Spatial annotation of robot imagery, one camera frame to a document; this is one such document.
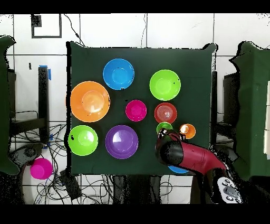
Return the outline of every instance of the purple bowl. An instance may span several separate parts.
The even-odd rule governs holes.
[[[108,153],[119,159],[131,157],[136,152],[138,145],[136,132],[126,125],[114,126],[108,131],[105,139]]]

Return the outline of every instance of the dark green board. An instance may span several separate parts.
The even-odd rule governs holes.
[[[240,158],[234,168],[242,179],[248,180],[251,176],[270,176],[270,160],[263,152],[270,50],[251,42],[239,46],[238,55],[232,59],[240,73],[236,125],[236,152]]]
[[[7,77],[6,51],[15,43],[10,36],[0,36],[0,171],[10,175],[17,175],[20,170],[8,157],[10,148],[9,124],[10,124],[10,103],[9,86]]]
[[[108,113],[98,122],[84,123],[71,117],[71,127],[89,125],[98,134],[97,149],[88,156],[72,153],[72,174],[175,174],[155,157],[157,140],[154,118],[155,107],[162,101],[150,92],[151,76],[161,69],[176,72],[181,80],[180,93],[169,102],[177,108],[177,119],[172,124],[179,130],[181,124],[190,123],[196,128],[191,143],[208,148],[211,92],[211,60],[216,50],[214,44],[204,50],[190,49],[133,49],[133,48],[84,48],[74,42],[71,45],[71,87],[83,81],[95,81],[108,91],[111,105]],[[104,66],[114,58],[128,60],[135,71],[134,81],[125,90],[113,90],[103,80]],[[125,114],[128,102],[138,99],[147,106],[147,115],[140,122],[130,121]],[[136,153],[126,159],[118,160],[106,150],[105,137],[115,125],[128,125],[139,137]]]

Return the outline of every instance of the green bowl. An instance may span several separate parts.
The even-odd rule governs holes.
[[[181,82],[175,72],[171,70],[160,70],[153,74],[149,86],[154,97],[167,101],[177,96],[181,88]]]
[[[157,126],[157,133],[159,133],[160,130],[163,129],[163,128],[165,128],[167,130],[171,130],[172,129],[172,125],[170,123],[168,123],[168,122],[161,122],[161,123],[159,123],[158,126]]]
[[[86,125],[74,127],[69,134],[69,147],[71,151],[80,156],[90,155],[98,146],[98,135],[93,128]]]

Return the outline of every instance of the plastic bowl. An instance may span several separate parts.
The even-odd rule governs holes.
[[[187,173],[188,170],[184,170],[182,168],[176,167],[176,166],[168,166],[170,170],[172,170],[175,173]]]
[[[93,128],[86,125],[79,125],[70,131],[67,141],[74,154],[86,156],[95,151],[99,139]]]
[[[184,132],[181,131],[181,128],[182,128],[183,125],[186,125],[188,127],[186,133],[184,133]],[[183,124],[183,125],[181,125],[181,127],[179,129],[180,133],[185,134],[186,139],[193,138],[195,136],[195,133],[196,133],[195,127],[193,125],[191,125],[191,124]]]
[[[103,79],[114,90],[126,89],[134,80],[134,68],[125,59],[113,59],[105,65]]]
[[[110,96],[105,87],[97,82],[78,84],[71,92],[72,114],[83,122],[96,122],[103,118],[110,108]]]
[[[149,86],[154,97],[167,101],[175,98],[180,92],[181,82],[175,72],[160,70],[153,74]]]
[[[155,108],[155,119],[158,123],[173,123],[176,120],[177,111],[173,104],[162,102]]]
[[[165,129],[167,129],[167,130],[173,129],[173,128],[172,128],[172,125],[171,125],[170,123],[168,123],[168,122],[161,122],[161,123],[159,123],[158,126],[157,126],[157,133],[159,133],[160,130],[163,129],[163,128],[165,128]]]
[[[108,153],[118,159],[131,157],[137,151],[138,145],[136,132],[126,125],[114,126],[108,131],[105,139]]]
[[[126,115],[133,122],[139,122],[146,116],[146,105],[140,100],[133,100],[126,106]]]

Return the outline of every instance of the pink cup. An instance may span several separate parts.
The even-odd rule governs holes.
[[[46,180],[52,175],[52,163],[45,158],[37,158],[30,167],[30,173],[33,178]]]

